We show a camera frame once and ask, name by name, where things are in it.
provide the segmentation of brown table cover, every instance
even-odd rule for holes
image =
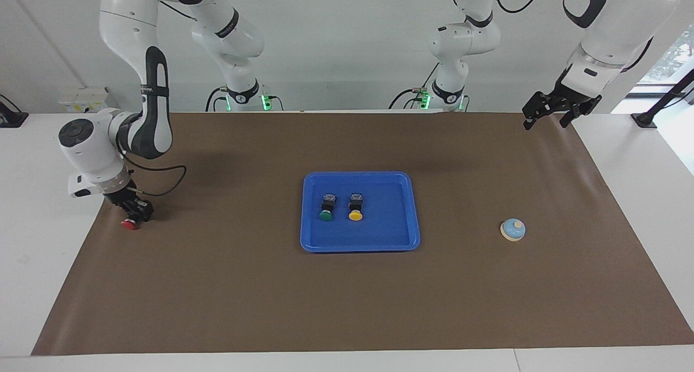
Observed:
[[[139,231],[102,206],[33,355],[694,343],[575,130],[522,120],[172,115],[149,164],[188,177]],[[407,172],[419,249],[306,253],[303,178],[333,170]],[[177,177],[134,174],[149,191]]]

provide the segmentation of window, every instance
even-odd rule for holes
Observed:
[[[637,83],[632,94],[666,93],[692,68],[694,68],[694,24],[690,25],[667,49],[653,68]]]

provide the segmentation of yellow button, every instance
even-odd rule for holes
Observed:
[[[350,221],[360,221],[363,218],[364,215],[362,215],[362,212],[359,211],[352,211],[352,213],[349,214]]]

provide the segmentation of white robotic arm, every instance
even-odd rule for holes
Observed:
[[[265,41],[227,0],[164,0],[191,7],[198,23],[194,40],[210,53],[227,82],[234,110],[260,110],[260,83],[248,58],[262,53]],[[148,221],[153,209],[137,197],[121,150],[156,159],[171,147],[169,73],[159,50],[156,24],[159,0],[102,0],[99,27],[109,48],[140,78],[142,112],[107,108],[67,123],[59,134],[62,152],[80,171],[69,180],[74,197],[104,194],[128,213],[126,228]]]
[[[587,32],[555,89],[548,95],[538,91],[523,107],[525,129],[530,130],[539,118],[554,112],[567,112],[561,120],[563,127],[590,114],[602,100],[600,93],[605,86],[647,48],[680,1],[590,0],[585,11],[576,14],[564,0],[566,15]]]
[[[429,50],[439,59],[439,72],[428,86],[431,108],[453,110],[462,102],[468,77],[464,56],[493,51],[499,45],[501,32],[493,21],[494,0],[456,0],[465,14],[465,22],[439,28],[429,42]]]

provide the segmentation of blue dome object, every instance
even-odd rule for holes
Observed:
[[[508,219],[501,224],[501,235],[511,242],[520,241],[525,236],[525,224],[519,219]]]

